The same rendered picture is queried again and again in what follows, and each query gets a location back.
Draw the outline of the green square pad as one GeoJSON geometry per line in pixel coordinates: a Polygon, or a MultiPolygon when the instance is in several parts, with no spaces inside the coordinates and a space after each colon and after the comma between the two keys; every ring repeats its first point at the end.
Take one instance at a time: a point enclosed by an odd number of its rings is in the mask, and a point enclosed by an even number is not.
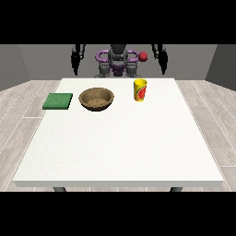
{"type": "Polygon", "coordinates": [[[72,93],[50,93],[42,108],[44,110],[67,110],[72,98],[72,93]]]}

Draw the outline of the brown wooden bowl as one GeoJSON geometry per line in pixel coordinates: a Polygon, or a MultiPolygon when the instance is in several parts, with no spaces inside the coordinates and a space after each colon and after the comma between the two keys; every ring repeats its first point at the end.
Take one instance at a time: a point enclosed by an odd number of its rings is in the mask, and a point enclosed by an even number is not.
{"type": "Polygon", "coordinates": [[[88,88],[79,95],[78,99],[87,110],[101,112],[112,104],[114,95],[107,88],[88,88]]]}

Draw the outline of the yellow cup with melon print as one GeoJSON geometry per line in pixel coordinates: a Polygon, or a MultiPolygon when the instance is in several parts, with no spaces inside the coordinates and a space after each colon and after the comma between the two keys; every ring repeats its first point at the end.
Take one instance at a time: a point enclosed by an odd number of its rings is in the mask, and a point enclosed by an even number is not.
{"type": "Polygon", "coordinates": [[[147,81],[143,78],[138,78],[134,81],[134,98],[136,101],[143,101],[147,90],[147,81]]]}

